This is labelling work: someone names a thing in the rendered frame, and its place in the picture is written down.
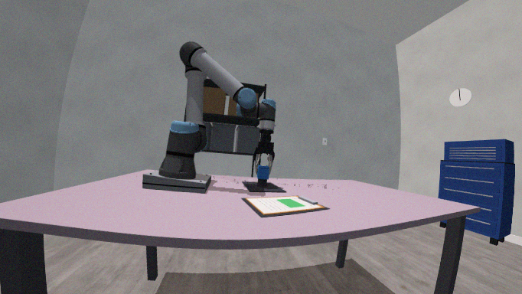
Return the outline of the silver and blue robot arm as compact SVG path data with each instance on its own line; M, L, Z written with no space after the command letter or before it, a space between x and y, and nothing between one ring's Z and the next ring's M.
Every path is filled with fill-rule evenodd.
M238 116L260 118L259 129L274 130L276 126L276 102L264 99L257 103L253 90L245 88L201 48L198 43L189 41L181 46L179 52L188 79L186 122L171 123L166 156L158 173L166 178L196 177L194 153L202 152L208 144L203 124L204 80L207 76L237 103Z

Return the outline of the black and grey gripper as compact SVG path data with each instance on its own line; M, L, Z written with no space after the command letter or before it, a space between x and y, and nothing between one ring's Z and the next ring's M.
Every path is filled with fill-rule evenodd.
M274 142L270 142L270 136L271 136L271 134L273 134L272 132L274 132L274 131L272 130L271 134L270 134L270 130L266 130L266 129L260 129L259 130L260 133L263 133L263 140L262 140L263 142L259 142L258 148L256 148L256 150L254 152L254 162L255 162L256 174L258 172L259 160L261 159L260 154L262 155L263 153L265 153L267 155L270 154L267 157L267 160L269 161L269 164L268 164L268 166L269 166L269 175L270 175L270 172L272 170L272 164L273 164L273 160L274 160L274 157L275 157L275 152L273 151ZM258 160L258 158L259 158L259 160ZM272 164L270 164L270 160L271 160Z

